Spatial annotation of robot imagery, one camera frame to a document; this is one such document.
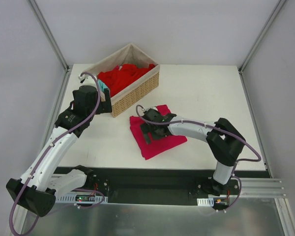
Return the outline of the magenta t shirt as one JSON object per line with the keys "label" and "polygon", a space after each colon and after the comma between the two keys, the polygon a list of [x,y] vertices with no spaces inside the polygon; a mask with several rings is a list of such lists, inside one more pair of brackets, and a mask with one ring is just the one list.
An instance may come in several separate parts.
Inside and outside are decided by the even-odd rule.
{"label": "magenta t shirt", "polygon": [[129,118],[129,122],[131,133],[141,150],[142,157],[145,160],[149,160],[156,155],[187,142],[187,138],[185,136],[168,136],[160,140],[151,140],[151,143],[147,144],[140,129],[140,125],[144,122],[136,116],[131,116]]}

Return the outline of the red t shirt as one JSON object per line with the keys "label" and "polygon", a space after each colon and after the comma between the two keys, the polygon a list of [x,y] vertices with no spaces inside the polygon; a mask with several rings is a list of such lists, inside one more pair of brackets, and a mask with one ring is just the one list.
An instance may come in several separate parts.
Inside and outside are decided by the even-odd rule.
{"label": "red t shirt", "polygon": [[110,89],[110,95],[113,97],[153,68],[155,68],[154,64],[149,64],[147,68],[138,68],[134,64],[124,64],[116,66],[111,71],[100,72],[97,77]]}

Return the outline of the wicker basket with cloth liner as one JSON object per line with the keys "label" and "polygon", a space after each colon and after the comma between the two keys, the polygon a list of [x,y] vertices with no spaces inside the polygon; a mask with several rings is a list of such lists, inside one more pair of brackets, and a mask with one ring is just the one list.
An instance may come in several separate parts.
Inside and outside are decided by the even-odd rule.
{"label": "wicker basket with cloth liner", "polygon": [[127,44],[85,71],[98,76],[100,72],[108,72],[124,64],[134,64],[138,68],[147,68],[149,64],[154,64],[155,68],[111,97],[111,115],[114,118],[159,86],[160,64],[133,43]]}

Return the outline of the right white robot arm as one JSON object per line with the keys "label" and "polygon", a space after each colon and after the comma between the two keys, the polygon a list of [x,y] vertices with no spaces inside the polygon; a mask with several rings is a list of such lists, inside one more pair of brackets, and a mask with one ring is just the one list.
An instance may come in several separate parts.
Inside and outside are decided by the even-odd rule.
{"label": "right white robot arm", "polygon": [[140,116],[140,129],[147,144],[170,136],[185,136],[208,144],[217,161],[213,176],[201,183],[202,190],[220,196],[229,188],[236,161],[241,154],[244,137],[225,118],[216,122],[188,120],[173,113],[162,115],[154,108],[144,110]]}

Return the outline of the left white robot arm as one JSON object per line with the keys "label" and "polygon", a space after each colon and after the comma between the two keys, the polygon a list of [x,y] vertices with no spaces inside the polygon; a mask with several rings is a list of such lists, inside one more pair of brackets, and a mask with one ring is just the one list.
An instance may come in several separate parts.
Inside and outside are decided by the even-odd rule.
{"label": "left white robot arm", "polygon": [[19,179],[11,178],[6,189],[19,206],[39,217],[46,216],[56,200],[74,189],[95,189],[94,172],[82,165],[57,180],[51,177],[69,148],[78,140],[93,119],[112,111],[110,90],[90,85],[73,92],[73,101],[55,122],[52,134],[39,156]]}

